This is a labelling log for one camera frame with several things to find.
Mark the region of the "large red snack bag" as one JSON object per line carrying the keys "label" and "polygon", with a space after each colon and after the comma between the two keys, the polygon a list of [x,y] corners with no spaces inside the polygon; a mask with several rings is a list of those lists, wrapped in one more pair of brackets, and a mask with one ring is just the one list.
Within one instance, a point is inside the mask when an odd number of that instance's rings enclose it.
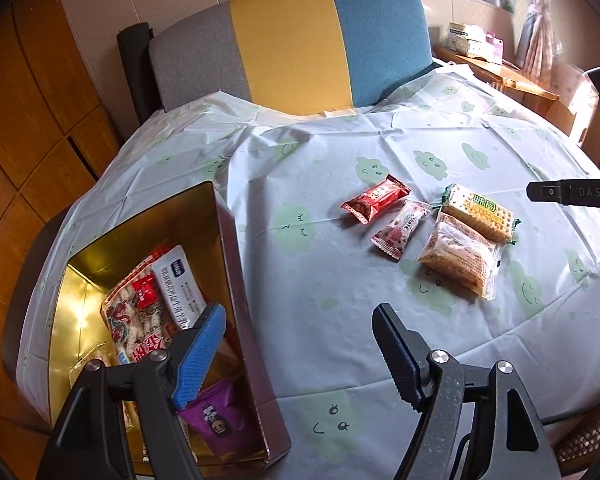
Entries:
{"label": "large red snack bag", "polygon": [[166,245],[156,247],[108,292],[100,315],[105,322],[120,365],[140,362],[148,353],[170,346],[178,331],[166,303],[138,310],[131,282],[151,272],[151,263],[166,253]]}

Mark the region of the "purple snack packet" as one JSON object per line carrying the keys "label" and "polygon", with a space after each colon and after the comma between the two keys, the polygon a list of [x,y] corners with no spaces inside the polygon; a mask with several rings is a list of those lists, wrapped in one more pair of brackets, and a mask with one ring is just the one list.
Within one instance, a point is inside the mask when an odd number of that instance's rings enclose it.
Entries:
{"label": "purple snack packet", "polygon": [[234,382],[228,379],[202,390],[178,416],[219,458],[242,454],[257,437],[249,414],[237,403]]}

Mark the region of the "green cracker packet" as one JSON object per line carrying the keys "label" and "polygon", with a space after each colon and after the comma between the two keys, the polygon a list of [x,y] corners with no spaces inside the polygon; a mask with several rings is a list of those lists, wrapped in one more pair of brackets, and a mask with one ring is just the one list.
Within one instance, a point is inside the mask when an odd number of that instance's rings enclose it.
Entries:
{"label": "green cracker packet", "polygon": [[515,244],[514,233],[520,220],[510,210],[466,186],[448,185],[431,206],[464,222],[487,240]]}

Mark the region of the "white toothpaste-like packet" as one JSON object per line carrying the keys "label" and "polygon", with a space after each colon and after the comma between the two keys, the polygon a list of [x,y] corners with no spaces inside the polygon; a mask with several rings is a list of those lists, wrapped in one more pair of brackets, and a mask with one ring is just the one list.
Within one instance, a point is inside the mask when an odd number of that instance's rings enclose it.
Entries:
{"label": "white toothpaste-like packet", "polygon": [[181,330],[193,328],[207,301],[190,270],[183,247],[176,245],[151,263],[151,272],[173,321]]}

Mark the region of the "red candy packet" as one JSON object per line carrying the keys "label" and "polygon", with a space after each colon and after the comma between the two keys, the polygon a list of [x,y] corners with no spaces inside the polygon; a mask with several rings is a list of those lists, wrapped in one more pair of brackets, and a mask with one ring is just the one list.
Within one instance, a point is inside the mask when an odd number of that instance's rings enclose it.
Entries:
{"label": "red candy packet", "polygon": [[347,200],[341,205],[341,208],[352,214],[361,224],[367,224],[378,214],[410,193],[411,188],[409,186],[388,174],[385,180],[358,194],[352,200]]}

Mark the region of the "gold red tin box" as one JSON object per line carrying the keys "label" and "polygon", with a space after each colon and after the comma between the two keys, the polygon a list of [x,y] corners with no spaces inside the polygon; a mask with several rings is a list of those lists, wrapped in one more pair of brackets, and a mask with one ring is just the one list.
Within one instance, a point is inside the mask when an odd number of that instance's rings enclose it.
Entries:
{"label": "gold red tin box", "polygon": [[185,425],[206,478],[271,466],[291,448],[258,348],[230,210],[209,181],[112,229],[65,267],[50,336],[50,417],[57,418],[87,361],[139,361],[194,325],[208,304],[226,329],[202,391],[209,417]]}

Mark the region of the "cardboard box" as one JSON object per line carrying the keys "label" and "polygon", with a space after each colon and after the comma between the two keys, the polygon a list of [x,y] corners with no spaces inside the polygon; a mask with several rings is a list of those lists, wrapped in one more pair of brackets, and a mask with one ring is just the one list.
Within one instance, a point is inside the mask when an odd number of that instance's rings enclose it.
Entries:
{"label": "cardboard box", "polygon": [[558,95],[558,100],[548,110],[546,119],[581,145],[600,100],[590,77],[577,66],[555,61],[550,91]]}

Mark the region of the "wooden side table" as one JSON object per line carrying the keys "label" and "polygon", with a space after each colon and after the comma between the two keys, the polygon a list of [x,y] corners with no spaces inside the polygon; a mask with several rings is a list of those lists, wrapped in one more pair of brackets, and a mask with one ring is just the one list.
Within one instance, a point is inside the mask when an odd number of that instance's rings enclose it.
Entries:
{"label": "wooden side table", "polygon": [[436,57],[444,62],[467,64],[478,78],[494,88],[514,90],[523,96],[532,96],[532,103],[539,112],[547,112],[559,100],[558,94],[545,90],[518,70],[506,65],[489,63],[480,58],[468,58],[444,47],[433,47],[432,50]]}

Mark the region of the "clear orange cake packet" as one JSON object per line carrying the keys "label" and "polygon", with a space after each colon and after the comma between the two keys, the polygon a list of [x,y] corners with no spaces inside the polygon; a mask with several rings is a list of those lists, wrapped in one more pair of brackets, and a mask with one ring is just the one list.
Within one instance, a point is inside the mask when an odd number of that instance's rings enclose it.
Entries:
{"label": "clear orange cake packet", "polygon": [[503,245],[488,240],[463,221],[440,211],[416,261],[484,300],[495,298]]}

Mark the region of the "pink floral candy packet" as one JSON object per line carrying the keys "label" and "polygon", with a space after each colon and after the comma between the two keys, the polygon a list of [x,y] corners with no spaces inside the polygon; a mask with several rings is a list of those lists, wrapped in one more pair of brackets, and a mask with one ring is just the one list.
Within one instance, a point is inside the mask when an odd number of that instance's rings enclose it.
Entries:
{"label": "pink floral candy packet", "polygon": [[396,218],[374,234],[370,241],[386,255],[399,261],[419,222],[430,214],[432,207],[418,200],[407,200]]}

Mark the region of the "wicker chair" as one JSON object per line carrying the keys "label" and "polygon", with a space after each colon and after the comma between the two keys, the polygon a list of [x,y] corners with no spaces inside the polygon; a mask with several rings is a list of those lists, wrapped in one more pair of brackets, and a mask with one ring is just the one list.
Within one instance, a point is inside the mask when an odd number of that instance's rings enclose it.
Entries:
{"label": "wicker chair", "polygon": [[575,408],[554,415],[544,422],[547,426],[570,426],[554,444],[554,453],[563,477],[580,474],[600,455],[600,400],[586,408]]}

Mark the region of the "pink small box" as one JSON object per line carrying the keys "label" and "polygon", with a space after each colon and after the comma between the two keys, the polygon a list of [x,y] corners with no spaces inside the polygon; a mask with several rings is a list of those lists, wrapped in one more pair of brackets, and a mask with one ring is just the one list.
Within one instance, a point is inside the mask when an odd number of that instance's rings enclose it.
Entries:
{"label": "pink small box", "polygon": [[486,60],[489,63],[502,65],[503,52],[503,40],[492,34],[492,32],[486,32]]}

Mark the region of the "tissue box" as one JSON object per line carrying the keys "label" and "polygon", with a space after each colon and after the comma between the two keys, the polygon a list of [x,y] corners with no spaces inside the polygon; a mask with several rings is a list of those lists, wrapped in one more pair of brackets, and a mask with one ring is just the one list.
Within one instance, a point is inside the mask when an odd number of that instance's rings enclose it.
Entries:
{"label": "tissue box", "polygon": [[451,22],[449,37],[453,49],[468,58],[483,58],[486,32],[478,25]]}

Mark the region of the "beige curtain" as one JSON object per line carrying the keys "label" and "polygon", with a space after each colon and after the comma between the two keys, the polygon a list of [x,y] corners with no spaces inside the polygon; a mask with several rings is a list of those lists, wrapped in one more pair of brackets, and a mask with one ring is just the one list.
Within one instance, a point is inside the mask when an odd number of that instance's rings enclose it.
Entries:
{"label": "beige curtain", "polygon": [[556,58],[550,0],[498,0],[498,3],[513,14],[524,12],[515,64],[528,79],[539,86],[550,87]]}

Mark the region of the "grey yellow blue chair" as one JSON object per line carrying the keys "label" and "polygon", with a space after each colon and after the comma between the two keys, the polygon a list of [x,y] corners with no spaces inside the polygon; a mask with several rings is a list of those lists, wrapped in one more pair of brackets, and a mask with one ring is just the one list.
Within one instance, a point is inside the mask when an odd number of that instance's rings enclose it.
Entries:
{"label": "grey yellow blue chair", "polygon": [[117,43],[140,122],[217,91],[299,116],[372,106],[434,68],[422,0],[230,0]]}

